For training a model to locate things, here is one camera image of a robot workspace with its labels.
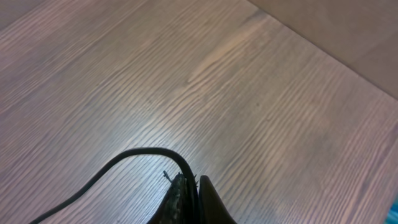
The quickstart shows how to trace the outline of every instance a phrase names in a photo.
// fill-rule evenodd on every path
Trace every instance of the wooden table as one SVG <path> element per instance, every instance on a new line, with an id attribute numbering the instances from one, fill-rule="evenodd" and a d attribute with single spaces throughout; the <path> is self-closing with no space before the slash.
<path id="1" fill-rule="evenodd" d="M 0 223 L 137 146 L 184 156 L 238 223 L 383 221 L 398 102 L 251 3 L 24 1 L 0 30 Z M 145 223 L 163 170 L 127 159 L 48 223 Z"/>

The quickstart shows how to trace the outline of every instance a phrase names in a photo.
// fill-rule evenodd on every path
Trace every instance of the curved black wire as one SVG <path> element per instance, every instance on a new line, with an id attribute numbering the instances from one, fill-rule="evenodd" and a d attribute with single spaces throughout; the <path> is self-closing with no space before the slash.
<path id="1" fill-rule="evenodd" d="M 182 174 L 187 179 L 187 188 L 190 194 L 190 203 L 192 205 L 192 214 L 193 214 L 192 222 L 198 223 L 199 222 L 198 191 L 196 188 L 195 178 L 192 174 L 191 168 L 189 167 L 188 163 L 185 161 L 185 159 L 182 156 L 180 156 L 178 153 L 174 151 L 171 151 L 170 149 L 164 149 L 160 147 L 147 147 L 147 148 L 143 147 L 143 148 L 129 149 L 115 156 L 107 164 L 105 164 L 105 166 L 103 166 L 94 175 L 94 177 L 92 177 L 78 192 L 76 192 L 70 198 L 66 199 L 61 204 L 43 213 L 41 216 L 31 221 L 30 224 L 40 223 L 41 221 L 59 212 L 60 210 L 64 209 L 66 206 L 70 205 L 71 203 L 79 199 L 84 193 L 88 191 L 88 189 L 90 189 L 95 184 L 95 182 L 97 182 L 108 170 L 110 170 L 112 166 L 114 166 L 121 160 L 130 156 L 137 156 L 144 154 L 165 156 L 171 158 L 172 160 L 174 160 L 174 162 L 177 163 L 177 165 L 180 167 L 182 171 Z"/>

